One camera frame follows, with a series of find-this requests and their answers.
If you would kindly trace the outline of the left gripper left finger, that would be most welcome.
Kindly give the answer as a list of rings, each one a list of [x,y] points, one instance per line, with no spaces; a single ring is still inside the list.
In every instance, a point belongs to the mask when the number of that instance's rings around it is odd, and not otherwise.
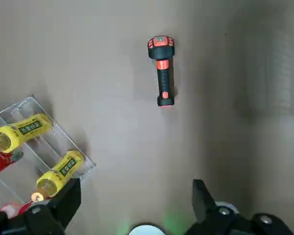
[[[0,235],[64,235],[81,205],[80,179],[72,178],[51,199],[31,205],[8,218],[0,211]]]

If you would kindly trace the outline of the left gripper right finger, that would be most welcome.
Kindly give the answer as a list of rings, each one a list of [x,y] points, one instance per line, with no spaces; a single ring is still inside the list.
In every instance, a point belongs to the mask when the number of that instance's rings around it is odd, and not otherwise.
[[[187,235],[292,235],[279,217],[256,213],[247,219],[230,204],[217,204],[200,179],[193,180],[192,206],[196,222]]]

